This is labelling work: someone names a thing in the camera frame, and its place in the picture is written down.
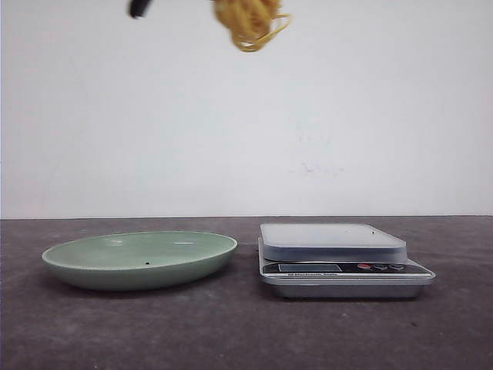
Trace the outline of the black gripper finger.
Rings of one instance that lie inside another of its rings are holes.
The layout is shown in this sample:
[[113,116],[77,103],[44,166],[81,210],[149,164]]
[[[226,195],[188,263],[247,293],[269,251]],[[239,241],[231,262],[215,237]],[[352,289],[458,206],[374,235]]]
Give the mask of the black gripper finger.
[[152,0],[130,0],[128,14],[133,19],[143,18],[152,4]]

